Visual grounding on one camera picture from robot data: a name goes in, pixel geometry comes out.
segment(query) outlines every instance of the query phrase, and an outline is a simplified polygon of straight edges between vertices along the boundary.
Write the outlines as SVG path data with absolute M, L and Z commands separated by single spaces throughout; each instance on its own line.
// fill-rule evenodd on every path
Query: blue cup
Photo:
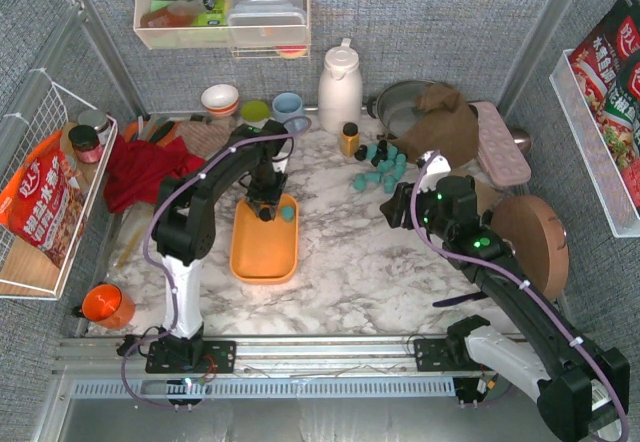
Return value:
M 300 117 L 304 115 L 304 105 L 298 94 L 293 92 L 285 92 L 273 99 L 271 104 L 273 109 L 273 117 L 281 124 L 284 124 L 292 117 Z

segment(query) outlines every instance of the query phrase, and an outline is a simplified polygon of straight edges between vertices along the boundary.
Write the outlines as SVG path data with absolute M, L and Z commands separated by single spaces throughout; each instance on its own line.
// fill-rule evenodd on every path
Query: orange snack bag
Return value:
M 38 144 L 0 193 L 0 223 L 58 268 L 82 213 L 82 195 L 65 176 L 69 168 L 60 150 L 61 135 L 56 131 Z

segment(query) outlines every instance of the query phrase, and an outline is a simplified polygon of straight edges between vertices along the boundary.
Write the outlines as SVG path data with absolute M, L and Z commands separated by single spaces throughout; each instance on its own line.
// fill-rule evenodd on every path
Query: orange mug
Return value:
M 82 316 L 107 329 L 121 329 L 135 312 L 133 300 L 112 284 L 100 284 L 82 302 Z

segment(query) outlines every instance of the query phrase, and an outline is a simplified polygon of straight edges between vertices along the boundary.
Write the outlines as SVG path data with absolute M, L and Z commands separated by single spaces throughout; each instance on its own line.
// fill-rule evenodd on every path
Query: yellow bottle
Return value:
M 347 157 L 353 157 L 359 145 L 358 125 L 353 122 L 347 122 L 342 127 L 342 134 L 340 134 L 340 151 Z

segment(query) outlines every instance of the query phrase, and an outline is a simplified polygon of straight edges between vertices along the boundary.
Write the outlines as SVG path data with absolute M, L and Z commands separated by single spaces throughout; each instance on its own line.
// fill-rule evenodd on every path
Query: cooking pot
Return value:
M 367 102 L 367 112 L 374 119 L 380 119 L 389 138 L 402 137 L 425 112 L 416 106 L 419 97 L 435 82 L 428 80 L 405 80 L 387 87 L 378 97 Z M 477 109 L 469 106 L 478 116 Z

